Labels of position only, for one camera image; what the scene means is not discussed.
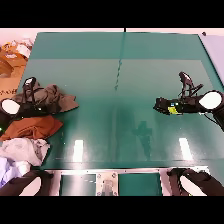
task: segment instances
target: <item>glossy green tabletop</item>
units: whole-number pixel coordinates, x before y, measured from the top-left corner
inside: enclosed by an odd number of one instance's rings
[[[64,126],[49,138],[51,148],[42,168],[166,167],[222,161],[224,139],[218,126],[198,114],[166,116],[153,110],[157,97],[172,99],[180,93],[180,71],[188,73],[195,85],[204,84],[201,93],[223,91],[197,35],[39,33],[21,85],[34,76],[43,87],[57,84],[77,96],[80,104],[55,116]],[[183,138],[191,160],[183,155],[179,142]],[[76,140],[84,141],[80,163],[73,161]]]

